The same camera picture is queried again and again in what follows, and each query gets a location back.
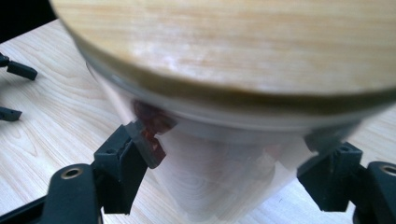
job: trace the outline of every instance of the wooden lid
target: wooden lid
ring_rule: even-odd
[[[52,5],[83,52],[162,95],[317,112],[396,99],[393,0]]]

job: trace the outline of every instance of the black clamp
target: black clamp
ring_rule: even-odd
[[[37,71],[29,66],[11,61],[8,56],[0,53],[0,67],[7,67],[7,71],[14,75],[35,80]],[[21,116],[21,111],[12,110],[0,106],[0,120],[15,121]]]
[[[364,168],[361,156],[345,143],[298,179],[322,211],[345,212],[352,202],[355,224],[396,223],[396,165],[373,161]]]
[[[102,224],[106,214],[129,214],[148,169],[124,126],[94,153],[52,176],[48,194],[0,216],[1,224]]]
[[[29,66],[11,61],[6,55],[0,53],[0,67],[7,67],[7,72],[14,75],[35,80],[37,71]]]

